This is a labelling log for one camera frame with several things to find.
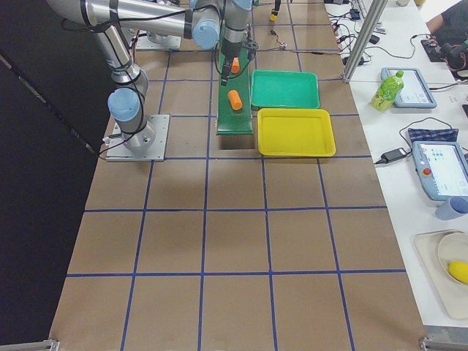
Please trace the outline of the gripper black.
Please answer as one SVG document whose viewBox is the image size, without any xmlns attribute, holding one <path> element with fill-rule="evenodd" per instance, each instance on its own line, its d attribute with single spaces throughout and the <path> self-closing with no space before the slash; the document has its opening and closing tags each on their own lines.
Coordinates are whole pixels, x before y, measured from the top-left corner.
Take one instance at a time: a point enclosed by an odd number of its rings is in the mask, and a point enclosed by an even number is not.
<svg viewBox="0 0 468 351">
<path fill-rule="evenodd" d="M 221 76 L 221 85 L 226 86 L 228 82 L 228 76 L 231 73 L 231 67 L 233 64 L 233 58 L 239 57 L 241 50 L 247 50 L 247 58 L 253 59 L 257 53 L 257 42 L 252 38 L 247 37 L 242 42 L 233 43 L 228 39 L 224 38 L 222 40 L 221 52 L 225 57 L 222 65 L 222 76 Z"/>
</svg>

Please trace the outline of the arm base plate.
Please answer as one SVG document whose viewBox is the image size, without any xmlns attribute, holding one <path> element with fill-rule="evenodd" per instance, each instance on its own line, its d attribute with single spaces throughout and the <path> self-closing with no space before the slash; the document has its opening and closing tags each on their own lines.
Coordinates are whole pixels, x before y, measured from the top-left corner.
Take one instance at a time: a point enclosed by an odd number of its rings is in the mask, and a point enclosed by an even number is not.
<svg viewBox="0 0 468 351">
<path fill-rule="evenodd" d="M 129 141 L 123 143 L 121 129 L 115 122 L 113 134 L 118 137 L 110 140 L 105 159 L 109 162 L 163 162 L 170 125 L 170 115 L 146 115 L 146 127 Z"/>
<path fill-rule="evenodd" d="M 136 50 L 139 51 L 166 51 L 179 50 L 181 38 L 172 35 L 159 35 L 144 31 L 138 35 Z"/>
</svg>

